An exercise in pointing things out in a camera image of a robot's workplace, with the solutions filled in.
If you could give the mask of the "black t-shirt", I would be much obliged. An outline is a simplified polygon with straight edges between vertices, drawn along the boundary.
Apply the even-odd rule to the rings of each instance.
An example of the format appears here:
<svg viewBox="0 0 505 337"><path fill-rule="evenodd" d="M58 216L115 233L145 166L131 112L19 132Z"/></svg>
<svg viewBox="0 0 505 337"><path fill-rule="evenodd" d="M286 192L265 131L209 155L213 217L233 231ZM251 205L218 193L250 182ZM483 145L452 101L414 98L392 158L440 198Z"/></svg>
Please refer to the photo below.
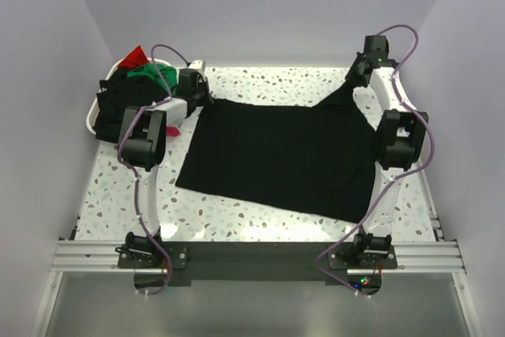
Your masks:
<svg viewBox="0 0 505 337"><path fill-rule="evenodd" d="M177 186L359 222L376 168L353 92L342 84L311 107L217 99L200 112Z"/></svg>

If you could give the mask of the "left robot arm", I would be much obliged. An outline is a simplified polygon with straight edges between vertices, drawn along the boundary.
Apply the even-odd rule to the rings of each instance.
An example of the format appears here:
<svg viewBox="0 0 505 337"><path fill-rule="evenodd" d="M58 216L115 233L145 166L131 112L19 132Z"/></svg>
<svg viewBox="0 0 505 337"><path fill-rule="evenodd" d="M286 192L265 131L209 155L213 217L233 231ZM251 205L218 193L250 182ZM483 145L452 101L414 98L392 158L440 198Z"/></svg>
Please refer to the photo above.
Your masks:
<svg viewBox="0 0 505 337"><path fill-rule="evenodd" d="M128 106L118 138L118 162L133 172L136 224L129 237L155 237L160 229L157 177L166 152L166 128L213 103L203 60L178 70L176 93L147 106Z"/></svg>

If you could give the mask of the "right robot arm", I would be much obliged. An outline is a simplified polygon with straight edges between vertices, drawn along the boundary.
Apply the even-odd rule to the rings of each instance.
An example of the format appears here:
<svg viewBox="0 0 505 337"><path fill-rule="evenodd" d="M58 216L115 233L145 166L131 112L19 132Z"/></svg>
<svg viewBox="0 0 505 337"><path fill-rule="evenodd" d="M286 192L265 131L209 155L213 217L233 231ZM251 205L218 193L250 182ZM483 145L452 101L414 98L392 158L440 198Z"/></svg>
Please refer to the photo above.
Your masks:
<svg viewBox="0 0 505 337"><path fill-rule="evenodd" d="M370 268L391 248L394 210L406 173L418 161L428 115L415 115L398 75L398 63L389 57L386 36L365 37L363 51L352 71L360 84L376 94L382 117L372 137L376 174L366 220L360 225L351 249L353 262Z"/></svg>

